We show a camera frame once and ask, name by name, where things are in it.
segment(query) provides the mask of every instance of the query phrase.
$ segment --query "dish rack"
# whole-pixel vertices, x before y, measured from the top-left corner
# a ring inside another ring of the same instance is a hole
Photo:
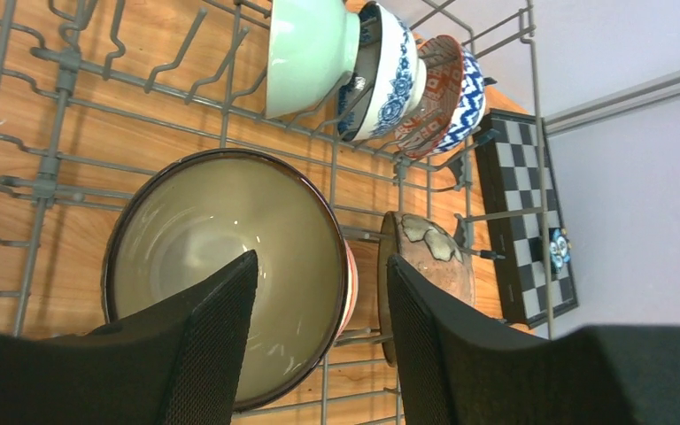
[[[500,49],[504,45],[520,41],[529,46],[532,75],[533,75],[533,92],[534,95],[538,93],[537,86],[537,69],[536,69],[536,48],[535,42],[532,39],[536,25],[533,19],[533,3],[532,0],[526,0],[524,7],[508,16],[506,19],[498,22],[492,27],[489,27],[479,34],[476,34],[471,26],[460,20],[457,16],[448,11],[454,0],[445,0],[441,4],[435,3],[433,0],[420,0],[432,8],[432,10],[419,20],[411,25],[411,29],[415,30],[419,25],[426,20],[431,19],[437,14],[444,15],[447,19],[458,26],[464,28],[469,34],[469,40],[465,41],[469,45],[469,49],[475,53],[476,57],[482,57],[493,51]],[[329,172],[329,189],[325,192],[330,204],[336,212],[344,211],[352,214],[365,214],[374,217],[381,217],[384,211],[374,211],[368,209],[361,209],[358,207],[340,205],[336,201],[336,185],[337,175],[339,172],[353,174],[359,178],[368,179],[370,182],[384,182],[394,187],[398,192],[398,209],[404,209],[405,189],[413,188],[425,193],[425,209],[426,215],[430,217],[432,210],[432,197],[437,193],[449,191],[463,191],[465,198],[464,215],[455,214],[457,218],[457,230],[455,232],[456,240],[461,244],[465,251],[469,251],[475,255],[488,257],[490,255],[487,251],[477,251],[472,249],[472,243],[475,238],[474,222],[477,220],[489,220],[496,218],[503,218],[504,213],[482,215],[475,217],[471,211],[471,181],[472,170],[471,162],[469,160],[469,153],[480,143],[487,141],[469,141],[464,144],[462,149],[457,153],[452,154],[444,161],[436,161],[431,158],[424,159],[409,159],[404,155],[388,150],[391,147],[389,139],[385,141],[362,141],[360,143],[347,143],[342,140],[342,135],[334,131],[336,123],[342,119],[329,115],[326,119],[320,120],[310,127],[305,124],[307,120],[315,119],[321,116],[327,104],[335,98],[337,91],[340,89],[343,80],[337,82],[336,86],[329,92],[324,99],[311,110],[307,110],[296,114],[294,117],[287,120],[267,120],[264,116],[264,110],[254,110],[238,105],[238,100],[243,97],[248,97],[255,93],[265,82],[267,76],[267,69],[264,68],[259,72],[252,85],[246,89],[234,89],[234,63],[236,54],[242,49],[243,40],[250,34],[251,31],[268,31],[269,29],[269,3],[264,4],[254,3],[250,0],[203,0],[202,7],[198,11],[193,11],[192,15],[187,19],[191,19],[188,33],[183,38],[183,42],[177,51],[177,54],[172,61],[162,65],[156,65],[151,69],[148,75],[136,75],[124,72],[114,68],[114,61],[122,58],[127,53],[125,43],[119,37],[120,26],[123,21],[123,14],[127,4],[125,0],[117,0],[115,3],[114,13],[112,15],[112,24],[110,29],[110,39],[116,46],[116,50],[107,52],[102,63],[100,61],[91,61],[82,56],[80,46],[78,44],[79,37],[82,31],[86,30],[90,20],[92,19],[93,11],[97,7],[97,0],[80,0],[77,3],[75,11],[67,12],[58,8],[53,0],[48,0],[47,8],[54,15],[64,20],[58,26],[58,32],[61,39],[66,44],[63,50],[52,50],[47,47],[46,37],[38,30],[18,23],[14,20],[14,12],[16,8],[16,0],[4,1],[4,13],[0,19],[0,87],[3,78],[16,78],[23,80],[27,86],[39,97],[47,97],[55,101],[56,113],[52,121],[52,131],[50,133],[50,140],[45,148],[34,148],[25,145],[21,139],[15,135],[7,135],[0,133],[0,143],[11,143],[15,145],[21,152],[29,155],[34,155],[39,159],[39,166],[36,170],[36,177],[34,179],[22,179],[8,175],[0,176],[0,193],[5,197],[22,199],[32,202],[34,206],[34,220],[31,225],[30,237],[25,241],[5,240],[0,238],[0,245],[5,247],[13,247],[27,250],[26,260],[22,268],[21,280],[19,290],[0,290],[0,298],[16,298],[18,306],[14,315],[13,331],[15,336],[22,333],[25,324],[25,315],[27,310],[27,303],[30,299],[30,290],[33,281],[33,274],[35,272],[35,262],[37,259],[38,249],[40,247],[41,233],[43,229],[43,222],[46,212],[53,205],[72,205],[74,207],[88,207],[99,208],[111,211],[120,211],[122,205],[113,202],[104,202],[104,200],[128,200],[132,193],[118,192],[109,189],[96,189],[84,186],[72,186],[57,183],[59,166],[62,163],[74,163],[85,166],[99,166],[108,170],[115,170],[126,172],[130,174],[140,174],[142,176],[150,176],[156,173],[156,170],[142,169],[139,167],[124,165],[121,163],[111,163],[96,158],[88,158],[80,155],[73,155],[64,153],[59,149],[59,139],[61,137],[62,126],[65,121],[66,108],[70,105],[77,104],[83,107],[92,108],[99,112],[112,114],[120,117],[125,117],[129,121],[129,125],[134,125],[135,122],[143,122],[147,124],[157,125],[162,128],[172,129],[183,133],[199,135],[203,138],[214,140],[220,147],[226,145],[236,145],[249,149],[257,149],[270,154],[281,155],[285,158],[291,158],[297,161],[305,161],[311,166],[319,166]],[[207,13],[218,12],[228,13],[233,16],[233,31],[228,43],[228,49],[225,56],[222,58],[220,64],[217,66],[215,73],[201,78],[190,86],[189,89],[178,89],[171,84],[160,82],[159,76],[162,73],[174,71],[184,60],[187,51],[192,44],[192,40],[197,35],[197,31],[203,23]],[[483,35],[491,33],[492,31],[505,26],[516,26],[517,30],[486,49],[477,50],[475,47],[476,41]],[[58,64],[58,77],[55,81],[54,89],[46,89],[41,87],[37,80],[20,71],[15,71],[6,67],[6,53],[7,47],[10,45],[10,35],[13,32],[26,33],[34,38],[34,45],[30,53],[35,57],[44,61]],[[179,99],[185,104],[198,104],[206,108],[212,108],[221,114],[220,132],[214,133],[204,129],[190,127],[179,123],[161,120],[150,115],[134,112],[130,110],[120,109],[96,102],[88,99],[87,93],[82,93],[81,89],[77,89],[77,80],[85,73],[92,73],[99,75],[104,81],[112,80],[123,83],[125,85],[135,87],[135,89],[143,90],[145,93],[157,93],[165,97],[173,97]],[[225,81],[225,96],[221,99],[210,98],[201,94],[202,88],[208,84],[213,84],[218,81]],[[537,95],[534,96],[534,108],[538,125],[538,146],[543,149],[543,131],[542,121],[540,119],[540,103]],[[352,105],[347,108],[347,111],[352,109]],[[314,143],[325,143],[331,149],[329,160],[322,160],[316,158],[309,158],[307,156],[299,155],[290,151],[282,151],[274,147],[262,146],[257,143],[247,142],[239,138],[231,137],[233,133],[233,126],[230,121],[234,117],[241,117],[250,120],[253,125],[269,126],[274,128],[284,129],[286,132],[293,134],[309,136]],[[388,161],[389,167],[392,169],[392,175],[384,175],[384,173],[373,173],[347,166],[339,161],[343,151],[363,152],[364,154],[373,158],[383,158]],[[410,172],[423,173],[426,176],[426,185],[416,182],[410,182],[407,176]],[[447,187],[432,187],[432,175],[438,173],[451,173],[454,176],[455,184]],[[545,189],[543,189],[543,199],[545,199]],[[382,237],[376,228],[365,228],[362,226],[343,225],[343,232],[348,239],[376,243]],[[549,326],[552,324],[552,311],[549,309]],[[358,328],[345,331],[337,340],[336,346],[344,346],[350,344],[379,344],[385,338],[390,336],[383,336],[379,334],[378,329],[374,328]],[[330,398],[328,396],[328,371],[336,367],[353,367],[354,365],[368,365],[372,363],[383,363],[383,359],[364,359],[353,362],[344,362],[342,364],[330,364],[327,361],[321,363],[321,398],[318,400],[298,403],[288,406],[268,407],[247,413],[242,413],[239,416],[253,416],[266,413],[276,413],[290,409],[298,409],[306,406],[320,406],[321,407],[321,423],[325,424],[328,421],[328,405],[341,401],[348,401],[355,398],[372,398],[385,394],[395,394],[397,396],[396,413],[392,416],[387,416],[365,423],[386,423],[395,422],[401,423],[404,418],[402,411],[402,402],[399,395],[399,382],[397,388],[381,388],[371,392],[360,394],[352,394],[342,397]]]

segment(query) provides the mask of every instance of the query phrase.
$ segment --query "chessboard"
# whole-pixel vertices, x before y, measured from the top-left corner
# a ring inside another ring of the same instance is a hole
[[[536,119],[492,109],[474,135],[493,140],[475,148],[486,213],[541,206],[539,175],[545,175],[549,228],[564,228],[548,145],[545,168],[538,167]],[[542,262],[540,214],[489,220],[491,249],[505,256],[494,262],[505,319],[534,328],[546,321],[546,279]],[[572,232],[568,229],[571,241]],[[554,317],[577,307],[571,261],[549,285]]]

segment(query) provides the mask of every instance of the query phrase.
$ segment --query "large ceramic bowl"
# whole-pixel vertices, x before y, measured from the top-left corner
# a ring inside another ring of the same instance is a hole
[[[421,46],[421,55],[427,57],[428,69],[421,110],[395,131],[397,140],[405,140],[399,146],[409,158],[454,149],[473,133],[486,111],[481,67],[457,40],[440,35]]]
[[[320,192],[259,152],[200,152],[134,195],[104,260],[105,316],[115,321],[252,249],[259,283],[237,411],[267,404],[303,381],[352,314],[355,264]]]
[[[338,93],[337,114],[371,81],[375,85],[371,95],[366,94],[338,122],[337,130],[346,141],[386,135],[421,101],[426,88],[426,65],[403,21],[377,2],[367,3],[359,17],[359,55],[351,81]]]
[[[359,51],[359,16],[340,0],[274,0],[267,58],[267,118],[317,104]]]
[[[470,256],[463,254],[454,239],[436,223],[413,214],[387,212],[382,220],[382,241],[377,265],[379,325],[383,335],[392,333],[387,295],[387,260],[401,255],[419,273],[458,300],[475,305],[475,275]],[[395,345],[382,343],[384,358],[397,364]]]

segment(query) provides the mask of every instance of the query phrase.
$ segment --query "blue floral pattern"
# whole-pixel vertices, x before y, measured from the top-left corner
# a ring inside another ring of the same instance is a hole
[[[410,70],[410,60],[407,58],[407,44],[411,34],[406,24],[398,18],[398,24],[403,30],[403,42],[400,44],[400,60],[395,79],[390,81],[392,92],[387,95],[387,102],[379,109],[378,121],[372,137],[386,135],[396,127],[403,118],[407,101],[413,91],[413,74]]]

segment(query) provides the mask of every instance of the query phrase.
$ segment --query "wood grain surface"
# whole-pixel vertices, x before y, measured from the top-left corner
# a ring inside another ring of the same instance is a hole
[[[257,2],[267,5],[267,1]],[[351,0],[348,7],[358,10],[364,1]],[[70,11],[75,2],[57,1],[56,6]],[[87,29],[81,33],[83,58],[102,64],[105,55],[115,50],[109,37],[115,2],[101,0]],[[157,81],[178,89],[188,90],[193,81],[212,75],[225,57],[233,31],[233,17],[199,0],[127,0],[119,38],[126,44],[127,53],[115,59],[113,68],[146,78],[152,67],[170,62],[176,56],[183,38],[197,10],[204,7],[207,16],[181,65],[160,73]],[[0,17],[3,5],[0,2]],[[259,17],[254,11],[244,15]],[[37,29],[45,37],[49,48],[61,50],[65,45],[58,35],[63,21],[48,11],[45,0],[18,2],[16,21]],[[233,90],[249,88],[265,66],[268,32],[248,25],[249,34],[236,54]],[[32,76],[37,87],[48,91],[55,88],[58,66],[30,54],[36,39],[28,34],[12,31],[6,65],[9,69]],[[213,99],[224,99],[226,77],[217,83],[203,86],[198,94]],[[193,130],[218,135],[223,129],[222,114],[201,104],[185,105],[181,99],[152,92],[113,79],[80,73],[74,97],[127,111],[142,113],[157,120],[176,123]],[[240,97],[235,105],[261,111],[264,105],[265,84],[247,97]],[[515,103],[500,95],[494,88],[487,92],[488,106],[521,111]],[[306,126],[318,124],[331,116],[332,108],[315,117],[302,120]],[[0,133],[19,137],[33,148],[46,148],[53,128],[55,102],[30,91],[26,82],[4,77],[0,91]],[[287,133],[279,128],[230,114],[228,137],[297,153],[324,161],[332,159],[328,143]],[[65,154],[79,155],[103,161],[157,170],[194,151],[219,146],[219,140],[196,131],[177,131],[149,122],[133,120],[118,114],[99,112],[73,104],[66,111],[60,130],[59,149]],[[327,167],[306,161],[282,157],[305,173],[329,197],[330,172]],[[35,178],[40,157],[20,151],[15,145],[0,141],[0,175],[14,175],[23,179]],[[434,162],[444,158],[435,158]],[[384,159],[342,148],[338,163],[391,177],[390,162]],[[477,173],[474,173],[473,214],[483,213],[483,202]],[[132,193],[148,176],[114,171],[97,166],[62,161],[59,183],[85,188],[113,189]],[[408,181],[426,185],[426,174],[412,170]],[[432,175],[431,185],[442,188],[455,183],[452,174],[444,170]],[[426,214],[426,192],[406,188],[403,208],[410,213]],[[432,197],[431,217],[452,232],[455,213],[464,213],[463,192],[436,193]],[[89,201],[123,205],[123,200],[88,197]],[[341,171],[337,174],[335,202],[338,205],[366,208],[384,213],[398,209],[398,190],[387,182]],[[54,205],[45,216],[32,281],[32,296],[27,309],[25,336],[47,337],[56,334],[82,332],[103,323],[100,307],[100,268],[105,243],[118,217],[117,212],[80,206]],[[8,240],[27,240],[35,216],[35,209],[26,200],[12,199],[0,193],[0,237]],[[338,219],[346,225],[379,228],[381,217],[355,212],[337,211]],[[475,225],[476,249],[489,248],[485,223]],[[376,319],[376,245],[351,242],[358,262],[359,301],[350,328],[377,328]],[[0,246],[0,290],[18,290],[26,265],[26,250]],[[474,259],[476,276],[476,306],[492,317],[501,317],[494,267],[490,261]],[[0,331],[11,329],[16,300],[0,298]],[[335,348],[329,354],[331,363],[358,359],[381,359],[378,345],[355,344]],[[334,367],[329,371],[328,396],[331,398],[379,391],[395,386],[395,371],[384,364],[362,367]],[[312,402],[321,399],[321,371],[314,372],[298,389],[278,400],[274,406]],[[349,424],[371,421],[395,413],[396,400],[391,394],[332,403],[328,406],[328,423]],[[308,406],[283,413],[254,416],[235,420],[235,423],[318,423],[319,406]]]

